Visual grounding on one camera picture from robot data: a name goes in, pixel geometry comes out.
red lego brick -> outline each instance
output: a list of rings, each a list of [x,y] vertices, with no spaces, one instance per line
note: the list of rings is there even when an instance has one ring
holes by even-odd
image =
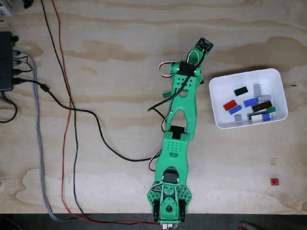
[[[223,105],[224,109],[227,111],[227,110],[230,110],[231,108],[235,107],[236,106],[236,102],[235,100],[232,100],[226,104]]]
[[[271,185],[279,185],[279,181],[277,178],[271,178]]]

blue lego brick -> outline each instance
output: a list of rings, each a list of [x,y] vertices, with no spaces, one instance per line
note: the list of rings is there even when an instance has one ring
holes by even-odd
[[[238,112],[238,111],[241,110],[241,109],[242,109],[242,106],[237,105],[237,106],[231,108],[230,110],[228,110],[228,112],[229,112],[230,115],[232,115],[232,114]]]
[[[244,101],[243,103],[244,103],[244,106],[246,108],[246,107],[258,104],[258,99],[257,98],[248,99],[248,100]]]
[[[270,114],[262,114],[262,120],[263,121],[269,121],[271,118],[270,118]]]

white bin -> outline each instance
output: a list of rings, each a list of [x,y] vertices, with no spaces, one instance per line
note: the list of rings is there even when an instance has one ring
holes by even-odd
[[[276,112],[271,114],[270,121],[252,122],[248,120],[247,114],[253,111],[251,107],[245,108],[243,101],[254,98],[254,84],[261,85],[262,95],[272,96],[271,102],[276,108]],[[247,87],[248,92],[236,96],[234,90],[244,86]],[[288,116],[282,79],[280,73],[275,69],[261,69],[213,78],[209,83],[209,90],[215,123],[222,129],[281,121]],[[231,100],[235,100],[238,105],[242,106],[242,109],[233,115],[223,108],[223,105]],[[241,114],[242,122],[235,122],[234,115],[236,114]]]

cable connector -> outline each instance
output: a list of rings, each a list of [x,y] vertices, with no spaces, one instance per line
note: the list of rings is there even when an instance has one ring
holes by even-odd
[[[19,56],[19,55],[21,55],[21,52],[19,50],[12,51],[12,56]]]
[[[13,85],[19,85],[19,84],[21,84],[21,83],[24,83],[25,81],[23,80],[23,79],[21,79],[21,78],[13,78],[12,79],[12,84]]]
[[[46,84],[41,84],[40,88],[45,91],[45,92],[49,92],[50,88],[46,85]]]
[[[22,71],[20,69],[12,69],[12,75],[19,75]]]
[[[12,66],[18,66],[21,64],[20,60],[12,60]]]

white lego brick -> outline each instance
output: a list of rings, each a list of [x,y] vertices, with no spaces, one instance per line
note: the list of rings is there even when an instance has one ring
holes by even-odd
[[[262,114],[251,116],[251,121],[252,122],[262,121]]]

